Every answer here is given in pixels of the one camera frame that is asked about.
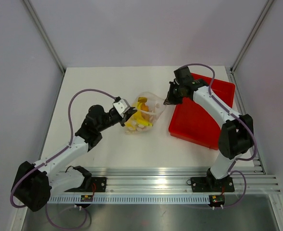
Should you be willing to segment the yellow banana bunch toy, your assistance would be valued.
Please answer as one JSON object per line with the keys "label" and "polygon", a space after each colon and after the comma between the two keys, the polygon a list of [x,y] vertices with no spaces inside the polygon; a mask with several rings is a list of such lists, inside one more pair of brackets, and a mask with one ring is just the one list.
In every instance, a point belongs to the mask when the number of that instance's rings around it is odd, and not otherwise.
{"label": "yellow banana bunch toy", "polygon": [[142,128],[152,127],[153,124],[150,122],[150,119],[149,120],[145,120],[142,117],[142,114],[141,114],[142,111],[138,108],[138,102],[134,103],[133,106],[135,106],[138,110],[129,119],[129,121],[125,123],[125,126],[127,128],[132,128],[133,130],[135,130],[137,127],[140,127],[140,125],[141,125]]}

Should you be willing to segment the clear zip top bag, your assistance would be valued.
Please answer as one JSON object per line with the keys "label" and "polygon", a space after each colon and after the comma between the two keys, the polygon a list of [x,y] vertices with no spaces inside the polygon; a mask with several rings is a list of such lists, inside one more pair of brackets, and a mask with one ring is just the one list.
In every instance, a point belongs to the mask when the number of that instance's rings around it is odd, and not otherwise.
{"label": "clear zip top bag", "polygon": [[166,108],[164,99],[151,92],[140,93],[132,106],[137,112],[125,123],[127,134],[151,130]]}

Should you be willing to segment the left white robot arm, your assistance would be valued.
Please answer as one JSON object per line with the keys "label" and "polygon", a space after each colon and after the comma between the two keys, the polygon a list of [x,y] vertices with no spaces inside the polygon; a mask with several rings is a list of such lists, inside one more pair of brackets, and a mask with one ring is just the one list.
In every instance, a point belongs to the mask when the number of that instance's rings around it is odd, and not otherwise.
{"label": "left white robot arm", "polygon": [[52,195],[61,192],[92,192],[92,174],[81,166],[60,176],[59,171],[73,160],[93,149],[102,139],[102,131],[115,124],[124,124],[136,113],[136,108],[114,103],[105,112],[101,105],[89,108],[80,129],[69,143],[56,154],[35,163],[23,162],[16,173],[10,194],[15,208],[28,207],[36,212],[43,208]]}

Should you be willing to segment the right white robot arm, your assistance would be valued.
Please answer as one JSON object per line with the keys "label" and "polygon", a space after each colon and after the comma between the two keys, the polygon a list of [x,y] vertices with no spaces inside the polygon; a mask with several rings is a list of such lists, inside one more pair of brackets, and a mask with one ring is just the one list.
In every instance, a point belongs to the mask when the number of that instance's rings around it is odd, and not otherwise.
{"label": "right white robot arm", "polygon": [[253,119],[229,107],[212,90],[216,73],[213,68],[209,83],[194,79],[189,67],[184,65],[174,71],[175,78],[170,82],[165,105],[182,104],[184,99],[201,106],[220,127],[218,140],[219,155],[204,177],[191,177],[190,185],[194,193],[231,193],[234,185],[231,175],[237,161],[244,161],[242,155],[256,147]]}

